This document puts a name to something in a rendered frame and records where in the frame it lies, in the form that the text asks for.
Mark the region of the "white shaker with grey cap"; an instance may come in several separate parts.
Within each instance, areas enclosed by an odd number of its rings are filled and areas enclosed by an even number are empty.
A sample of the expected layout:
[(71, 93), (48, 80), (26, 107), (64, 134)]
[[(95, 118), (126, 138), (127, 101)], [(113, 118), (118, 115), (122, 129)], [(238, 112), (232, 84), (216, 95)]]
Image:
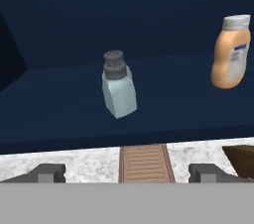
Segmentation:
[(123, 61), (124, 54), (122, 51), (108, 51), (104, 55), (104, 62), (112, 62), (112, 61)]
[(136, 90), (124, 61), (110, 61), (103, 66), (102, 91), (106, 108), (116, 118), (137, 110)]

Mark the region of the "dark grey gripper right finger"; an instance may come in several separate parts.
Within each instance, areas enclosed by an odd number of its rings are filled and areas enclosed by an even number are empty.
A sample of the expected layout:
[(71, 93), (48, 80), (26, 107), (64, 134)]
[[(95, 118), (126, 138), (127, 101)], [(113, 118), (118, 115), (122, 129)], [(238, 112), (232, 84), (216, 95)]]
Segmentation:
[(242, 178), (226, 173), (215, 164), (190, 164), (189, 182), (220, 183), (220, 182), (253, 182), (253, 178)]

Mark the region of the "ridged wooden board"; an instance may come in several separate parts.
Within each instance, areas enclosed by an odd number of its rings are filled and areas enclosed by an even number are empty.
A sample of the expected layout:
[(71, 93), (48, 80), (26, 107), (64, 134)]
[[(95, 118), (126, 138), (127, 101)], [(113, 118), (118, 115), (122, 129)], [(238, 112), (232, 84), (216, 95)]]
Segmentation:
[(118, 181), (174, 183), (167, 145), (121, 147)]

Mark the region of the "orange condiment bottle white cap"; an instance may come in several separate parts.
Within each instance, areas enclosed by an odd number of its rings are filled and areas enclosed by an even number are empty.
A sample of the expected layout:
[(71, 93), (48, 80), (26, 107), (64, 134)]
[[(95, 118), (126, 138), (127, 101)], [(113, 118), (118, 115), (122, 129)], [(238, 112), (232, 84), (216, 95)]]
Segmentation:
[(251, 42), (249, 14), (223, 18), (222, 29), (214, 46), (211, 82), (221, 89), (235, 87), (242, 80)]

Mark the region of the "dark blue cabinet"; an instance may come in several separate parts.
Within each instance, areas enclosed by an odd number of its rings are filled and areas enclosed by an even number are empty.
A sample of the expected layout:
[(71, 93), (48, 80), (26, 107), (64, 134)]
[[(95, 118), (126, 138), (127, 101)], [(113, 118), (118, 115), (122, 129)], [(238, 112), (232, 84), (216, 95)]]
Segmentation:
[[(210, 80), (227, 15), (249, 14), (247, 70)], [(105, 106), (103, 55), (122, 51), (137, 110)], [(0, 153), (254, 136), (254, 0), (0, 0)]]

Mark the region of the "dark brown wooden box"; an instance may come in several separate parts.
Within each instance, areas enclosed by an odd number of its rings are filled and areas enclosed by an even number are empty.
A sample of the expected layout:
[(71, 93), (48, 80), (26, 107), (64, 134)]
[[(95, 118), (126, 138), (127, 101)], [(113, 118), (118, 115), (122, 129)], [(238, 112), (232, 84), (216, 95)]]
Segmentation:
[(254, 179), (254, 146), (223, 146), (222, 149), (240, 177)]

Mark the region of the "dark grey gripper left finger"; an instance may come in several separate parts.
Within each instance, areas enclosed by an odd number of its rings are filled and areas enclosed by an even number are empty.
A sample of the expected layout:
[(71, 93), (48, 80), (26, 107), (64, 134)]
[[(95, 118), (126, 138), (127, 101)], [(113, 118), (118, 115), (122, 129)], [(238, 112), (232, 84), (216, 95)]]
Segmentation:
[(28, 173), (5, 179), (5, 182), (65, 182), (65, 164), (40, 164)]

